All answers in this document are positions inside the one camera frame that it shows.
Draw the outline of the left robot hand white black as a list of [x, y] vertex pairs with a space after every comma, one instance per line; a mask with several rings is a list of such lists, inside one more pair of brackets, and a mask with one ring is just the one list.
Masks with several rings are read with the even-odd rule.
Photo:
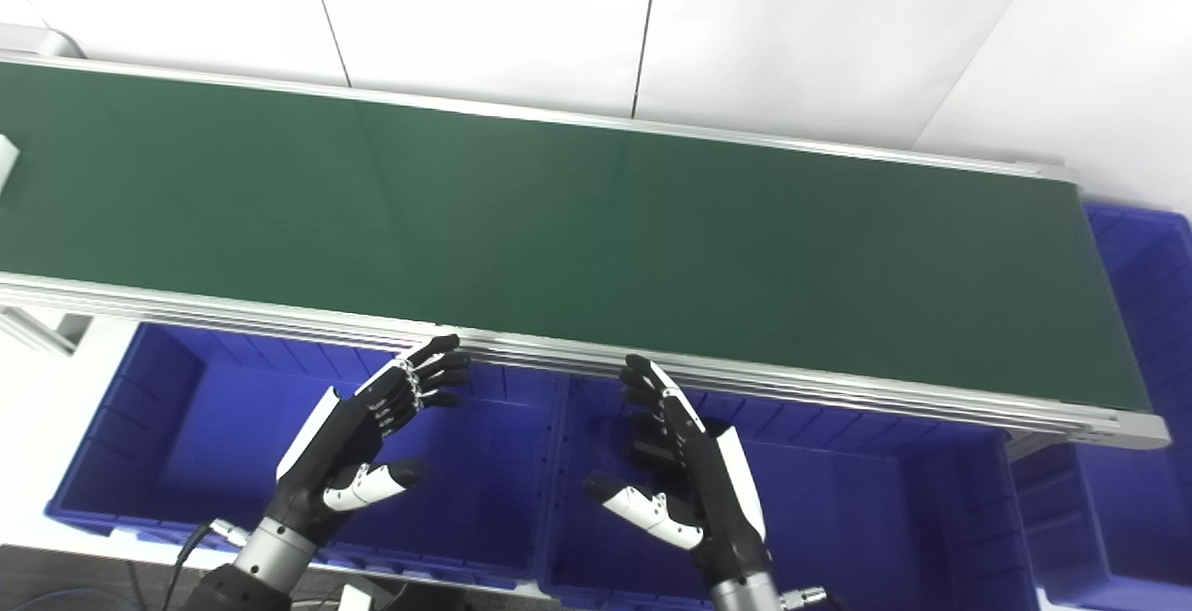
[[457, 333], [435, 336], [389, 360], [355, 394], [329, 389], [283, 459], [263, 511], [267, 530], [322, 548], [356, 510], [421, 484], [422, 459], [378, 456], [384, 439], [426, 409], [458, 406], [451, 389], [468, 382], [471, 361], [460, 344]]

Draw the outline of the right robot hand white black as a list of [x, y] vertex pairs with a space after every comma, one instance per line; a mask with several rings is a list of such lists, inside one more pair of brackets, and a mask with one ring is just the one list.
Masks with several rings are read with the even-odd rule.
[[620, 370], [626, 403], [638, 407], [640, 466], [673, 481], [652, 492], [592, 470], [586, 497], [656, 540], [690, 551], [710, 590], [771, 574], [764, 515], [749, 459], [728, 420], [703, 419], [668, 373], [642, 355]]

